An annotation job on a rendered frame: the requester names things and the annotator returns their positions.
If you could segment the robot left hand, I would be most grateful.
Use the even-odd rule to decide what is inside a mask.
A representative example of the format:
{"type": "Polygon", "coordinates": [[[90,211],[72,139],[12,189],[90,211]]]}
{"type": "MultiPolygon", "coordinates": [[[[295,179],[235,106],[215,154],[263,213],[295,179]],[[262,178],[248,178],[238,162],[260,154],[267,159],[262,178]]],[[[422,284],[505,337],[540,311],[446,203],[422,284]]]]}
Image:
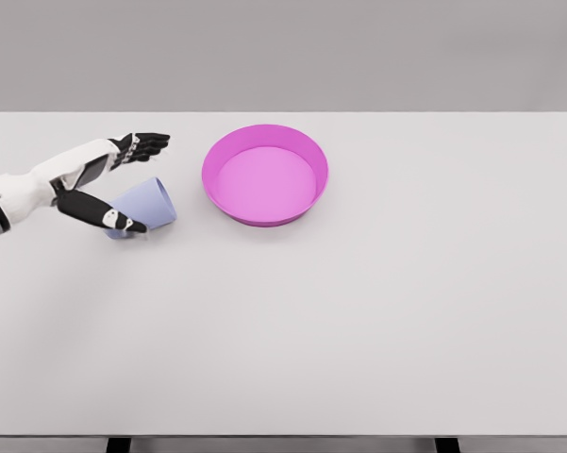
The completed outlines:
{"type": "Polygon", "coordinates": [[[62,214],[85,224],[124,233],[143,234],[148,227],[82,188],[123,165],[147,162],[168,145],[170,136],[131,132],[124,136],[84,143],[48,159],[30,174],[48,187],[48,203],[62,214]]]}

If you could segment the lavender plastic cup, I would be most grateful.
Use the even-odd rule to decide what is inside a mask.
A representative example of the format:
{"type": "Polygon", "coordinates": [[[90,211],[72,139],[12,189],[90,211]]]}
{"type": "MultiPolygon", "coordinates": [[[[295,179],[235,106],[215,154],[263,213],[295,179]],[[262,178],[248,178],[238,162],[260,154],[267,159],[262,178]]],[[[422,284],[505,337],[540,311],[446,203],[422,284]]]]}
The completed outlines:
{"type": "Polygon", "coordinates": [[[177,219],[174,204],[156,177],[134,186],[109,203],[128,218],[143,223],[147,230],[164,227],[177,219]]]}

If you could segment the pink round plate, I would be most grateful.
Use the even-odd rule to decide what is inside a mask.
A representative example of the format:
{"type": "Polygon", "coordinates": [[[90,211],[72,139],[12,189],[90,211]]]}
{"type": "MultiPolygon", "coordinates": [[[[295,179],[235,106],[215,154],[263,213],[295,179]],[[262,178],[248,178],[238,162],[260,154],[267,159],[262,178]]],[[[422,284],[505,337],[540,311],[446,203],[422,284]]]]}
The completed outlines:
{"type": "Polygon", "coordinates": [[[303,131],[257,124],[213,144],[201,178],[208,199],[230,218],[252,227],[279,227],[320,200],[329,162],[323,147],[303,131]]]}

